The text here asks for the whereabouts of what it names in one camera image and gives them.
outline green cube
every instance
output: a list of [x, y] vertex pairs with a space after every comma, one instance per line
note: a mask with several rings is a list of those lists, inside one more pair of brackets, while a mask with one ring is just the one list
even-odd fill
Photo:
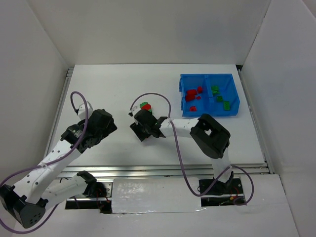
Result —
[[222, 102], [223, 100], [224, 100], [224, 99], [223, 99], [223, 97], [222, 97], [221, 95], [218, 95], [218, 96], [217, 96], [217, 101], [218, 101], [218, 102]]
[[215, 90], [215, 91], [219, 91], [219, 86], [213, 85], [213, 86], [211, 86], [211, 89], [212, 89], [212, 90]]
[[141, 108], [141, 107], [143, 107], [144, 105], [146, 105], [146, 104], [148, 104], [148, 102], [143, 102], [143, 103], [141, 103], [140, 105], [139, 105], [139, 107]]
[[231, 110], [231, 106], [229, 104], [229, 101], [224, 101], [224, 110]]

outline blue plastic tray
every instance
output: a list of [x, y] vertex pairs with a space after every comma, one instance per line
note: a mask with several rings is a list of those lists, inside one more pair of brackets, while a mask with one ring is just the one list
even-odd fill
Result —
[[[203, 92], [197, 94], [200, 100], [186, 102], [187, 90], [202, 86]], [[214, 94], [211, 87], [218, 86], [219, 94]], [[181, 74], [179, 90], [182, 94], [181, 110], [183, 117], [198, 117], [209, 114], [215, 117], [235, 116], [239, 110], [240, 100], [232, 74]], [[217, 96], [222, 96], [224, 101], [229, 101], [230, 110], [224, 110], [224, 102], [218, 102]], [[197, 111], [190, 111], [195, 106]]]

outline red block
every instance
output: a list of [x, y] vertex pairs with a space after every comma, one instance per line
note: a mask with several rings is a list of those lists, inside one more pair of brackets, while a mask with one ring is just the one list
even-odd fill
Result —
[[187, 95], [197, 95], [197, 90], [195, 89], [191, 89], [191, 90], [187, 90]]
[[150, 104], [146, 104], [142, 107], [143, 110], [150, 110], [152, 106]]
[[198, 92], [199, 94], [201, 94], [201, 93], [203, 92], [202, 86], [199, 86], [199, 87], [197, 88], [197, 92]]
[[186, 102], [194, 100], [196, 98], [195, 95], [186, 95]]
[[189, 110], [190, 110], [190, 111], [196, 111], [197, 108], [196, 108], [195, 106], [191, 106], [191, 107], [189, 108]]

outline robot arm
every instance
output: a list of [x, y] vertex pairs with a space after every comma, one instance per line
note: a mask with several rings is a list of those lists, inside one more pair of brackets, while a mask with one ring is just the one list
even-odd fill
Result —
[[[104, 188], [102, 183], [98, 183], [86, 171], [79, 172], [70, 180], [49, 187], [67, 165], [77, 159], [86, 149], [99, 144], [117, 129], [111, 114], [101, 109], [93, 111], [90, 104], [88, 107], [90, 117], [86, 132], [82, 142], [72, 153], [59, 162], [50, 166], [46, 165], [71, 150], [82, 134], [85, 120], [67, 128], [54, 149], [39, 164], [42, 168], [31, 171], [12, 187], [9, 185], [0, 187], [0, 199], [3, 206], [24, 228], [35, 225], [46, 210], [67, 198], [77, 194], [94, 197], [99, 189]], [[82, 118], [84, 110], [80, 108], [78, 116]]]
[[[167, 117], [156, 119], [145, 109], [134, 112], [135, 122], [130, 128], [140, 141], [151, 135], [159, 137], [173, 136], [173, 128]], [[211, 158], [214, 176], [217, 177], [225, 168], [230, 166], [228, 146], [230, 133], [212, 116], [203, 114], [193, 119], [172, 119], [177, 136], [193, 138], [205, 155]], [[228, 169], [219, 179], [228, 187], [233, 179], [233, 172]]]

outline white tabletop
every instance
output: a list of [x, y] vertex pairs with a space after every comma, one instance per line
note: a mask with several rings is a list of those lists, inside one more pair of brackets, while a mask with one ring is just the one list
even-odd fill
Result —
[[[175, 165], [179, 164], [174, 138], [150, 138], [140, 142], [129, 128], [133, 118], [128, 115], [132, 101], [140, 94], [157, 92], [171, 102], [173, 118], [181, 118], [180, 74], [229, 73], [234, 77], [240, 98], [236, 117], [217, 118], [231, 133], [229, 156], [234, 164], [264, 163], [257, 134], [235, 65], [76, 65], [67, 91], [66, 101], [56, 128], [52, 145], [60, 139], [65, 129], [79, 121], [70, 104], [70, 93], [81, 92], [94, 109], [105, 109], [113, 115], [117, 131], [99, 145], [87, 150], [71, 163], [74, 166], [120, 165]], [[154, 115], [167, 116], [167, 103], [150, 95], [140, 99], [148, 101]], [[75, 104], [82, 104], [75, 97]], [[184, 164], [210, 164], [193, 139], [180, 138]]]
[[[65, 210], [65, 203], [61, 203], [45, 225], [23, 236], [298, 237], [279, 176], [252, 175], [251, 177], [255, 193], [247, 206], [208, 206], [202, 211], [182, 213], [106, 215], [100, 214], [96, 209]], [[247, 198], [251, 192], [250, 181], [246, 176], [242, 176], [241, 182]], [[156, 186], [151, 187], [152, 192], [156, 192]], [[180, 189], [177, 195], [189, 196], [190, 191], [187, 188]], [[164, 201], [167, 205], [174, 203], [174, 197], [168, 195]], [[187, 208], [186, 204], [182, 200], [178, 203], [179, 206], [183, 205], [183, 209]], [[18, 222], [15, 224], [15, 229], [25, 231]]]

